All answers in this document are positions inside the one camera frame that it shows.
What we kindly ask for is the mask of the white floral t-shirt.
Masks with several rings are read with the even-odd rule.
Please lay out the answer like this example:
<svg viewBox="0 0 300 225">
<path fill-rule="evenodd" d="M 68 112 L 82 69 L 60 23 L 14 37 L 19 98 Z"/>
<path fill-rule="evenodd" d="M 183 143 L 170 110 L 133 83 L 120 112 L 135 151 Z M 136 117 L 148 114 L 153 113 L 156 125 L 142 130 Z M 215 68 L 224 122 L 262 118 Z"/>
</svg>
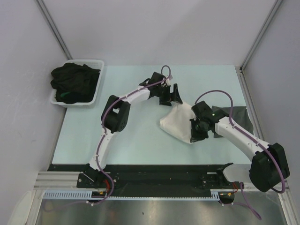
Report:
<svg viewBox="0 0 300 225">
<path fill-rule="evenodd" d="M 191 109 L 191 105 L 183 102 L 176 103 L 170 112 L 159 121 L 160 128 L 171 136 L 191 144 L 191 119 L 195 118 L 195 114 Z"/>
</svg>

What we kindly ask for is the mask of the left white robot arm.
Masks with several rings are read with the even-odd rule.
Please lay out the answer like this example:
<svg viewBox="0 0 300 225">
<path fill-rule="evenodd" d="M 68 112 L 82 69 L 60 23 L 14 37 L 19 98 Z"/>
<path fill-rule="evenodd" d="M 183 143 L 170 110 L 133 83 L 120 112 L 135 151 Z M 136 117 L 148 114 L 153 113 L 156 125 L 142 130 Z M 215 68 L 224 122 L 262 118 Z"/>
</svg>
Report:
<svg viewBox="0 0 300 225">
<path fill-rule="evenodd" d="M 111 95 L 101 115 L 102 135 L 89 163 L 83 170 L 84 178 L 93 187 L 103 184 L 106 167 L 105 158 L 108 146 L 115 135 L 124 130 L 128 123 L 129 112 L 132 104 L 146 101 L 152 97 L 159 98 L 160 105 L 171 106 L 172 102 L 182 104 L 178 85 L 173 85 L 171 91 L 171 74 L 164 76 L 154 72 L 151 78 L 147 78 L 132 92 L 123 96 Z"/>
</svg>

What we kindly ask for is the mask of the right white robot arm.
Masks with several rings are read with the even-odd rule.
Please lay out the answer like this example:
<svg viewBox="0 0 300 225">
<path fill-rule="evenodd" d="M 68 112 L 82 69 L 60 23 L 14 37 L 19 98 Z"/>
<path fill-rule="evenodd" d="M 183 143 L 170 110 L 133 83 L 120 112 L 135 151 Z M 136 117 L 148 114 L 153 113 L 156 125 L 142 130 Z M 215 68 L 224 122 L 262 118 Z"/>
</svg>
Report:
<svg viewBox="0 0 300 225">
<path fill-rule="evenodd" d="M 195 115 L 190 120 L 192 143 L 208 138 L 208 132 L 212 131 L 230 141 L 251 162 L 250 165 L 227 164 L 216 176 L 221 188 L 227 188 L 233 182 L 252 183 L 262 192 L 273 189 L 278 183 L 285 186 L 290 170 L 282 145 L 255 137 L 224 110 L 213 111 L 204 101 L 192 106 L 191 110 Z"/>
</svg>

